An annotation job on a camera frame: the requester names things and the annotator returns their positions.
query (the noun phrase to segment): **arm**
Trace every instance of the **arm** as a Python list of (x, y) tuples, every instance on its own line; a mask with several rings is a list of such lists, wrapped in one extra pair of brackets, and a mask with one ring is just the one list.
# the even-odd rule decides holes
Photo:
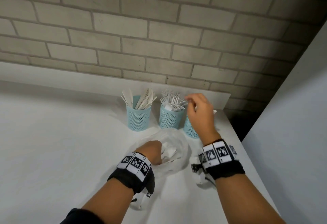
[[(192, 94), (186, 99), (188, 117), (203, 145), (221, 139), (214, 126), (213, 106), (207, 98), (203, 94)], [(229, 224), (285, 223), (245, 174), (221, 177), (215, 182)]]
[[(160, 141), (149, 141), (137, 148), (135, 152), (142, 153), (154, 165), (161, 164)], [(62, 224), (120, 224), (133, 195), (133, 189), (126, 187), (116, 178), (112, 178), (81, 208), (86, 213), (76, 211), (68, 215)]]

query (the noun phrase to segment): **left hand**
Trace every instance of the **left hand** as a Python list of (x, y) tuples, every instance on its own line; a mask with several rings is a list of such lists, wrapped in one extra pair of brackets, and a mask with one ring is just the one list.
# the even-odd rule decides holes
[(153, 165), (162, 163), (161, 160), (161, 142), (158, 140), (150, 140), (147, 143), (141, 145), (135, 150), (135, 152), (142, 153), (148, 158)]

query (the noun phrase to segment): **hand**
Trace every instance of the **hand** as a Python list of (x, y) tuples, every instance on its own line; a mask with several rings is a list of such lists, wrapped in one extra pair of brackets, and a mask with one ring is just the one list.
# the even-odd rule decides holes
[(161, 142), (158, 140), (150, 140), (147, 143), (141, 145), (135, 150), (135, 152), (142, 153), (148, 158), (153, 165), (162, 163), (161, 160)]
[(192, 127), (199, 135), (203, 145), (213, 143), (221, 136), (215, 129), (214, 125), (214, 107), (203, 94), (190, 94), (185, 97), (189, 104), (187, 115)]

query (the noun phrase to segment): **right hand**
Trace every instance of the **right hand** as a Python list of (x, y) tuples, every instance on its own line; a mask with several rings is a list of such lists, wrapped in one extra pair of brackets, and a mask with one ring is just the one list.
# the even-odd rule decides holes
[(189, 102), (187, 107), (188, 118), (203, 145), (208, 145), (217, 139), (221, 139), (214, 125), (214, 107), (208, 99), (201, 93), (190, 94), (185, 99)]

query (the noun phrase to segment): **white wall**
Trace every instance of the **white wall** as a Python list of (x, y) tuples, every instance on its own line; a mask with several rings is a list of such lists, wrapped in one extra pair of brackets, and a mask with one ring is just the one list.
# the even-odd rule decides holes
[(287, 223), (327, 223), (327, 24), (243, 146)]

